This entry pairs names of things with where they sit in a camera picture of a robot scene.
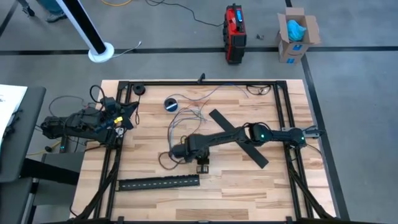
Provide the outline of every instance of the wooden table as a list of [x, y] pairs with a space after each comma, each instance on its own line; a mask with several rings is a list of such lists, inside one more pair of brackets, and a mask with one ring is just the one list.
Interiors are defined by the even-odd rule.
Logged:
[[[106, 96], [116, 97], [117, 85], [118, 80], [104, 80], [102, 87]], [[287, 85], [296, 126], [312, 125], [302, 81], [287, 80]], [[215, 88], [216, 86], [147, 86], [139, 106], [141, 123], [124, 137], [118, 179], [196, 173], [196, 162], [180, 165], [175, 170], [164, 170], [159, 165], [158, 155], [168, 150], [167, 127], [175, 116], [175, 113], [164, 110], [163, 102], [174, 93], [200, 98]], [[208, 116], [213, 109], [217, 109], [235, 126], [262, 121], [272, 129], [279, 129], [273, 91], [264, 96], [247, 94], [248, 97], [235, 86], [223, 86], [214, 92], [203, 107], [203, 114], [209, 121], [201, 124], [198, 133], [222, 131]], [[179, 108], [192, 103], [179, 96], [175, 98]], [[132, 94], [131, 99], [135, 101], [138, 97]], [[206, 100], [197, 101], [191, 107], [202, 106], [204, 102]], [[174, 144], [180, 141], [182, 135], [188, 135], [195, 130], [198, 123], [199, 121], [184, 121], [175, 128]], [[308, 139], [307, 142], [319, 147], [316, 140]], [[210, 149], [210, 173], [200, 175], [198, 187], [116, 192], [112, 220], [116, 220], [118, 216], [124, 216], [125, 220], [170, 221], [282, 221], [286, 216], [294, 217], [282, 143], [269, 142], [257, 149], [269, 160], [264, 169], [256, 165], [236, 143], [229, 143]], [[302, 157], [309, 189], [325, 210], [335, 215], [320, 153], [311, 147], [305, 147], [302, 149]], [[103, 159], [104, 149], [86, 152], [72, 207], [75, 213], [80, 213], [97, 191]], [[172, 165], [166, 157], [162, 161], [167, 166]], [[302, 213], [305, 214], [303, 197], [299, 188], [297, 189]], [[104, 216], [107, 199], [106, 192], [101, 217]]]

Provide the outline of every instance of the white pole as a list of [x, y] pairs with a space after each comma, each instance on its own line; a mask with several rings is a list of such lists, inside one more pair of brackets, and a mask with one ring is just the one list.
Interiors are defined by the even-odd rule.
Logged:
[[90, 48], [88, 57], [96, 63], [106, 62], [114, 54], [112, 44], [103, 42], [79, 0], [57, 0], [81, 38]]

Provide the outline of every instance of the red battery pack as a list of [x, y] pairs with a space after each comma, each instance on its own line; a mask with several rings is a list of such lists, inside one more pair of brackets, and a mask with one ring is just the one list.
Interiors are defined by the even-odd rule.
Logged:
[[246, 28], [242, 6], [237, 6], [234, 3], [226, 8], [223, 36], [226, 61], [229, 64], [241, 63], [246, 47]]

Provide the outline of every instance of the blue plastic bag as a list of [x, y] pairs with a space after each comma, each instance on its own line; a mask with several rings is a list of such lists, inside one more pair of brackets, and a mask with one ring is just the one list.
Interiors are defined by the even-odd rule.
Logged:
[[289, 20], [287, 22], [287, 33], [291, 41], [301, 41], [307, 28], [300, 26], [296, 21]]

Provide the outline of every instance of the concrete floor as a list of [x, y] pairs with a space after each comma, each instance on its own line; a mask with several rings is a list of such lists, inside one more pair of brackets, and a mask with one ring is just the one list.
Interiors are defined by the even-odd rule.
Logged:
[[[197, 18], [215, 24], [222, 22], [225, 7], [232, 3], [178, 2], [192, 8]], [[235, 2], [243, 5], [248, 46], [275, 46], [276, 13], [284, 11], [285, 1]], [[0, 2], [0, 22], [12, 4], [12, 0]], [[124, 7], [94, 0], [82, 4], [103, 39], [117, 49], [131, 48], [139, 40], [143, 40], [141, 47], [148, 49], [222, 46], [219, 28], [193, 21], [190, 12], [178, 7], [150, 7], [143, 0]], [[292, 0], [292, 4], [316, 15], [324, 47], [396, 44], [395, 0]], [[26, 18], [18, 6], [0, 36], [0, 54], [2, 50], [87, 49], [68, 20], [47, 24], [45, 11], [35, 1], [30, 5], [37, 17]], [[257, 40], [256, 34], [265, 35], [265, 39]], [[394, 51], [307, 53], [352, 220], [396, 223], [396, 57], [398, 52]], [[49, 115], [47, 107], [53, 98], [76, 95], [88, 101], [88, 88], [102, 79], [197, 78], [203, 72], [207, 78], [305, 79], [301, 64], [281, 64], [275, 52], [246, 53], [239, 66], [228, 66], [221, 53], [127, 54], [100, 65], [91, 63], [86, 55], [2, 55], [0, 68], [1, 83], [47, 88], [39, 121]], [[79, 101], [69, 99], [54, 105], [54, 113], [63, 116], [79, 108]], [[49, 144], [51, 141], [35, 133], [29, 151]], [[38, 209], [35, 223], [65, 220], [68, 206]]]

